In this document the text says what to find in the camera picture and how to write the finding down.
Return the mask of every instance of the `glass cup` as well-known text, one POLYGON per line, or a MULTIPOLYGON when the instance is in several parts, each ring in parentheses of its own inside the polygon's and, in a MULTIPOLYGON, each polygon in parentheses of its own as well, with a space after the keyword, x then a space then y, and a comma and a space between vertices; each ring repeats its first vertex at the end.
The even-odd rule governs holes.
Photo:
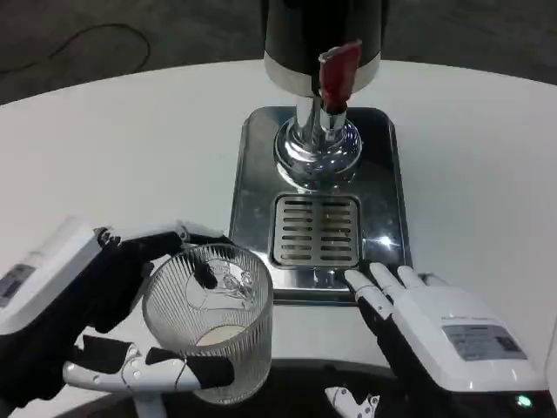
POLYGON ((210 244, 172 257, 153 274, 143 314, 162 348, 231 360, 234 382, 197 391, 204 401, 240 402, 265 382, 271 368, 272 280, 255 254, 210 244))

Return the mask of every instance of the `red handle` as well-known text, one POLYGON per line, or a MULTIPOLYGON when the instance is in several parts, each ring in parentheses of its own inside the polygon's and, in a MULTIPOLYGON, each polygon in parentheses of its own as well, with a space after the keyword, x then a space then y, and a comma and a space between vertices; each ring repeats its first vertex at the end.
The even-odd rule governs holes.
POLYGON ((321 54, 319 82, 325 110, 340 113, 352 95, 356 70, 362 52, 362 42, 350 42, 321 54))

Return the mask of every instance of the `black cable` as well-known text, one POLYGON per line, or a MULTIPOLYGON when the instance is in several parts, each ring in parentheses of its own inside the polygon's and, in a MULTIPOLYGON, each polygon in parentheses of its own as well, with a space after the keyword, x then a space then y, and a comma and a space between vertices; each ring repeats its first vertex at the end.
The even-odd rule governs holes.
POLYGON ((60 46, 58 46, 53 52, 51 52, 48 55, 48 57, 38 59, 37 61, 33 61, 28 64, 19 65, 18 67, 0 69, 0 74, 10 74, 16 71, 23 71, 31 67, 34 67, 35 65, 42 64, 54 58, 57 54, 62 52, 73 41, 81 37, 84 33, 90 32, 92 30, 102 29, 102 28, 117 28, 120 30, 127 30, 143 41, 143 43, 145 44, 145 55, 141 60, 141 62, 136 66, 136 68, 131 73, 133 74, 134 72, 141 71, 141 69, 143 69, 143 67, 147 64, 147 61, 149 61, 149 58, 151 57, 151 43, 149 42, 149 39, 147 39, 147 37, 144 35, 144 33, 128 24, 95 24, 93 26, 89 26, 87 28, 81 29, 80 31, 74 33, 71 37, 65 40, 60 46))

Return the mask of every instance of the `drip tray grate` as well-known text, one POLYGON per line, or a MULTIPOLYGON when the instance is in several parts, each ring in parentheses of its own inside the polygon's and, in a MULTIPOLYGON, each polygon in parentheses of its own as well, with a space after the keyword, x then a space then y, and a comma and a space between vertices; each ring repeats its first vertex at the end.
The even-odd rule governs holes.
POLYGON ((359 261, 358 204, 347 196, 277 199, 272 257, 281 266, 352 267, 359 261))

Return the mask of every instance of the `white table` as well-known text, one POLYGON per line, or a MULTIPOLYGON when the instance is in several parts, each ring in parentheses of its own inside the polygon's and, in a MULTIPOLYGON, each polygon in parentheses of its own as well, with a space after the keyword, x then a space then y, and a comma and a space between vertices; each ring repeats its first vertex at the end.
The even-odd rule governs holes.
MULTIPOLYGON (((188 219, 226 229, 243 121, 293 102, 262 62, 246 61, 113 78, 1 107, 0 272, 69 213, 94 226, 188 219)), ((384 62, 352 103, 378 107, 396 125, 414 265, 487 300, 542 367, 557 313, 557 88, 384 62)), ((110 336, 154 343, 138 309, 110 336)), ((349 307, 276 307, 273 356, 386 365, 349 307)), ((98 396, 65 388, 13 416, 56 415, 98 396)))

